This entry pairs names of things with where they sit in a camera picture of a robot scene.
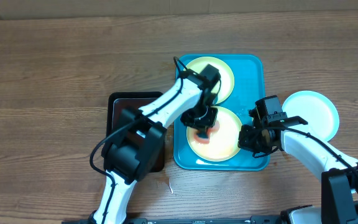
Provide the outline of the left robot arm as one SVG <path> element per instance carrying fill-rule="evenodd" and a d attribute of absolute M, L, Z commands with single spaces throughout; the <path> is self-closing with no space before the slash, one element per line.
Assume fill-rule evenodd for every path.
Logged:
<path fill-rule="evenodd" d="M 96 149 L 102 150 L 103 169 L 90 166 L 106 176 L 99 208 L 88 223 L 124 223 L 132 191 L 153 168 L 159 157 L 168 127 L 177 119 L 196 130 L 200 138 L 209 137 L 215 125 L 217 109 L 213 88 L 220 84 L 219 70 L 212 65 L 197 73 L 178 69 L 175 84 L 162 96 L 138 109 L 124 108 L 116 125 Z"/>

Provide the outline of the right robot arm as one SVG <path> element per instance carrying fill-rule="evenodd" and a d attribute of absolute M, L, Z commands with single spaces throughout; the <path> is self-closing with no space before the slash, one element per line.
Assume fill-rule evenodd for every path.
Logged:
<path fill-rule="evenodd" d="M 333 102 L 315 91 L 299 91 L 284 103 L 267 96 L 249 110 L 238 146 L 254 158 L 276 151 L 298 159 L 321 183 L 321 206 L 289 208 L 274 223 L 358 223 L 358 159 L 329 141 L 339 129 Z"/>

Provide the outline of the light blue plate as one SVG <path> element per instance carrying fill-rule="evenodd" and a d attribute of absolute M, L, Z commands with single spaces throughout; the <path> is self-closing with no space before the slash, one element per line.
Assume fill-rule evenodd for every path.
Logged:
<path fill-rule="evenodd" d="M 298 91 L 290 95 L 282 109 L 288 117 L 300 116 L 325 141 L 330 141 L 339 129 L 339 113 L 333 102 L 315 91 Z"/>

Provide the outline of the green orange sponge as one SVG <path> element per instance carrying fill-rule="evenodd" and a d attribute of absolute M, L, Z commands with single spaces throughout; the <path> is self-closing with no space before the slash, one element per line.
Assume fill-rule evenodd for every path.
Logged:
<path fill-rule="evenodd" d="M 216 121 L 212 128 L 208 128 L 206 131 L 196 131 L 193 135 L 194 140 L 201 144 L 208 144 L 212 133 L 218 131 L 219 128 L 219 121 Z"/>

